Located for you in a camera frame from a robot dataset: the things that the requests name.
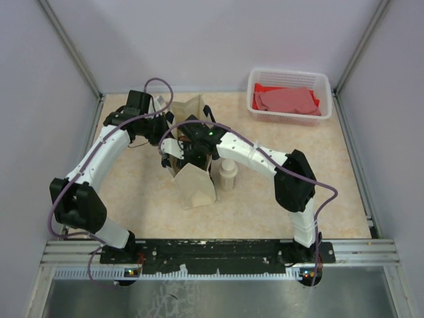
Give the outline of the beige bottle beige cap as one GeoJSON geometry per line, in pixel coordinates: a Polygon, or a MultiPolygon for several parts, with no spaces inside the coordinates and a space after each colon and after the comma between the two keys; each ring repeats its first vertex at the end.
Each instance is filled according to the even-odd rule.
{"type": "Polygon", "coordinates": [[[219,166],[219,183],[224,191],[234,189],[238,174],[238,166],[234,160],[224,159],[219,166]]]}

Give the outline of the beige canvas tote bag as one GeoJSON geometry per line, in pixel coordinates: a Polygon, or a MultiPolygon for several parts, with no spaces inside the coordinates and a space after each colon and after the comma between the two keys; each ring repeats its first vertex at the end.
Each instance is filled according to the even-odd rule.
{"type": "MultiPolygon", "coordinates": [[[[193,115],[196,119],[213,122],[211,108],[205,104],[201,95],[196,95],[186,102],[172,102],[169,111],[166,113],[166,122],[169,127],[181,123],[193,115]]],[[[174,129],[166,138],[178,140],[180,148],[183,150],[183,141],[188,139],[178,129],[174,129]]],[[[173,177],[182,202],[183,209],[193,209],[205,205],[213,204],[216,199],[216,191],[211,178],[211,163],[209,159],[206,166],[194,166],[185,163],[173,156],[163,154],[162,165],[168,169],[173,177]]]]}

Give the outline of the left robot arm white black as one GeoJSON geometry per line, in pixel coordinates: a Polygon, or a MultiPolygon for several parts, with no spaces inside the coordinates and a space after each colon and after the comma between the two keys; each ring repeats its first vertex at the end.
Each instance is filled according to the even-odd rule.
{"type": "Polygon", "coordinates": [[[125,263],[133,261],[138,247],[129,230],[108,218],[98,191],[117,158],[137,136],[158,145],[167,129],[165,113],[169,107],[162,97],[129,91],[126,104],[105,118],[97,140],[82,161],[65,178],[50,183],[52,208],[48,220],[115,248],[115,256],[125,263]]]}

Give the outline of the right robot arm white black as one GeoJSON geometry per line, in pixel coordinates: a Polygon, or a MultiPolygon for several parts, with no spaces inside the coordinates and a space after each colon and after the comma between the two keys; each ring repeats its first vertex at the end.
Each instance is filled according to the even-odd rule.
{"type": "Polygon", "coordinates": [[[190,116],[178,125],[195,150],[233,160],[270,178],[277,204],[290,212],[297,257],[311,262],[319,255],[314,196],[317,180],[304,153],[278,152],[255,144],[233,129],[190,116]]]}

